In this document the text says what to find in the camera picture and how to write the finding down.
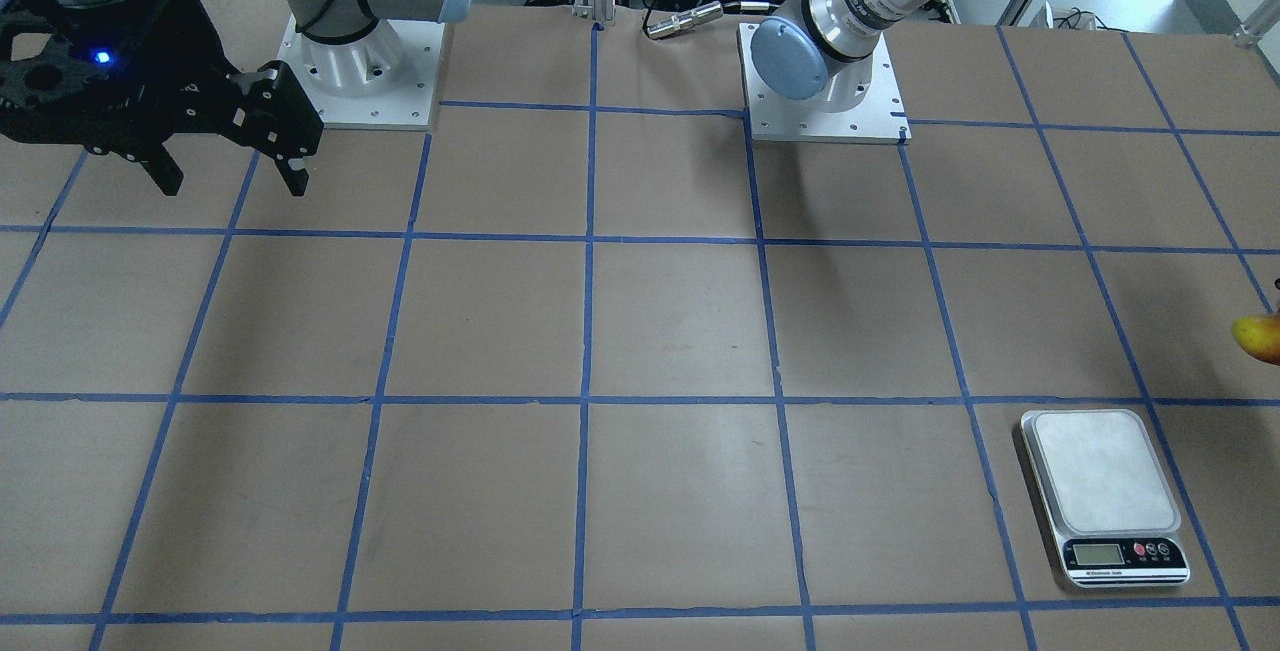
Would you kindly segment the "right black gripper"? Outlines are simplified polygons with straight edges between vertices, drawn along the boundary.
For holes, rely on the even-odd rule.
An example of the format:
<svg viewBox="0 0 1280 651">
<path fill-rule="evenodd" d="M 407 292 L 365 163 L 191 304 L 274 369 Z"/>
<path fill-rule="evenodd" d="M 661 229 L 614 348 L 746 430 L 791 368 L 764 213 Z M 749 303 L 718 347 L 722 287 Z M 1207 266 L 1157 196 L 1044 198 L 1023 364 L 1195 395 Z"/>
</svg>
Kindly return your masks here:
<svg viewBox="0 0 1280 651">
<path fill-rule="evenodd" d="M 323 133 L 291 67 L 239 72 L 201 0 L 115 0 L 76 8 L 10 0 L 3 9 L 3 132 L 20 142 L 134 153 L 161 194 L 184 173 L 163 145 L 215 133 L 278 156 L 293 197 Z"/>
</svg>

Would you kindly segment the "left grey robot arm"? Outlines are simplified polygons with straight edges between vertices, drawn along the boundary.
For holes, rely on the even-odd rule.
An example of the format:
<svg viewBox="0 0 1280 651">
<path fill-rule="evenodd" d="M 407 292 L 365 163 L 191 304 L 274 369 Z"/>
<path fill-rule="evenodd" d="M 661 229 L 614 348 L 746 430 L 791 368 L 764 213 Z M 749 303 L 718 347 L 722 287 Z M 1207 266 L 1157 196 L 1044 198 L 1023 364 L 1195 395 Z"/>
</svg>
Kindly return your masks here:
<svg viewBox="0 0 1280 651">
<path fill-rule="evenodd" d="M 881 35 L 928 0 L 786 0 L 756 26 L 751 67 L 783 98 L 818 98 L 872 58 Z"/>
</svg>

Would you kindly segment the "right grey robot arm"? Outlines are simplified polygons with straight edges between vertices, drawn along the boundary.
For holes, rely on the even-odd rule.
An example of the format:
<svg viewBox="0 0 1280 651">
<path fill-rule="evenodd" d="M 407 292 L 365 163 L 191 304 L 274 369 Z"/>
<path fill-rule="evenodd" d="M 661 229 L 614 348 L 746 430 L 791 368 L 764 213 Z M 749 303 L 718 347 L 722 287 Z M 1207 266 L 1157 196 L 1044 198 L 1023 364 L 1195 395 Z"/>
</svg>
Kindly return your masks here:
<svg viewBox="0 0 1280 651">
<path fill-rule="evenodd" d="M 300 196 L 323 136 L 303 81 L 346 98 L 379 90 L 401 73 L 393 22 L 458 22 L 470 1 L 288 0 L 300 59 L 241 72 L 202 0 L 9 0 L 3 136 L 116 153 L 173 196 L 166 141 L 214 133 L 270 156 Z"/>
</svg>

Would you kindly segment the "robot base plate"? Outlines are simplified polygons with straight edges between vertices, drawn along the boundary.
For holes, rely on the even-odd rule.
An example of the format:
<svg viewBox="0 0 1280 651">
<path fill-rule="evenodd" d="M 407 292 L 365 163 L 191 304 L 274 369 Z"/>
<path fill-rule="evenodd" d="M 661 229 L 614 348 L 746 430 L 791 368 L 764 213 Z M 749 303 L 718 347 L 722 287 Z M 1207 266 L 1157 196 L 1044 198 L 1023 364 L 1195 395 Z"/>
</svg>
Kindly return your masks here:
<svg viewBox="0 0 1280 651">
<path fill-rule="evenodd" d="M 285 26 L 279 59 L 326 130 L 430 130 L 449 26 L 383 19 L 353 42 L 320 43 Z"/>
<path fill-rule="evenodd" d="M 884 33 L 872 58 L 835 74 L 814 98 L 794 100 L 771 90 L 754 67 L 750 42 L 758 27 L 758 23 L 739 26 L 753 139 L 846 145 L 899 145 L 911 139 Z"/>
</svg>

